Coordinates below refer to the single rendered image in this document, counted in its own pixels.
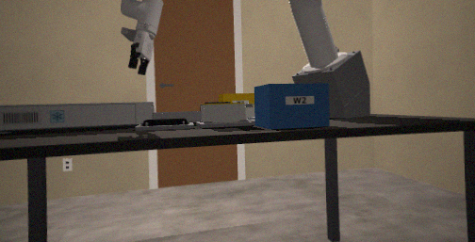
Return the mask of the yellow open bin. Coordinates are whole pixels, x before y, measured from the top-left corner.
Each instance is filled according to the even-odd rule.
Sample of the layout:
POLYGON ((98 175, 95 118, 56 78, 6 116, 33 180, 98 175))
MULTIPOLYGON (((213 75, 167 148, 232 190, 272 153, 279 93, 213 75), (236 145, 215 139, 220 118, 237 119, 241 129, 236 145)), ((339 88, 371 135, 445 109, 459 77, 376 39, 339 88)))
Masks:
POLYGON ((219 102, 254 104, 254 93, 220 94, 219 102))

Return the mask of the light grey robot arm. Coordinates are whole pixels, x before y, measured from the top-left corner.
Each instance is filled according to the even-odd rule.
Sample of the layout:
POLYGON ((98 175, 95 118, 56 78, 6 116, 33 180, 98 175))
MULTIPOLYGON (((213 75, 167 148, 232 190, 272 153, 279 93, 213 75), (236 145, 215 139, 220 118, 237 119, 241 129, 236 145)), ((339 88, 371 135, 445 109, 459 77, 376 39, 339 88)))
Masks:
MULTIPOLYGON (((309 61, 303 67, 304 73, 330 69, 348 58, 347 53, 339 53, 335 46, 321 0, 289 0, 289 3, 309 61)), ((122 27, 121 33, 130 41, 134 41, 138 30, 156 37, 162 8, 162 0, 122 0, 121 13, 138 22, 136 30, 122 27)))

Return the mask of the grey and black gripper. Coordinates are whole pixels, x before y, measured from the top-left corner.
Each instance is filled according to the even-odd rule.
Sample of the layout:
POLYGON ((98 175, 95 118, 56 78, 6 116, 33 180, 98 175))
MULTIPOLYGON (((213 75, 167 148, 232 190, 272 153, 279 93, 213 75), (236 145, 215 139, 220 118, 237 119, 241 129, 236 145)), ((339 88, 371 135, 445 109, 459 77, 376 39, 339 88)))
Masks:
POLYGON ((152 58, 155 36, 143 30, 138 30, 136 33, 137 34, 133 42, 134 44, 131 44, 131 55, 130 55, 128 68, 136 69, 138 66, 138 61, 139 61, 137 58, 139 58, 140 65, 139 65, 138 74, 145 75, 149 61, 152 58))

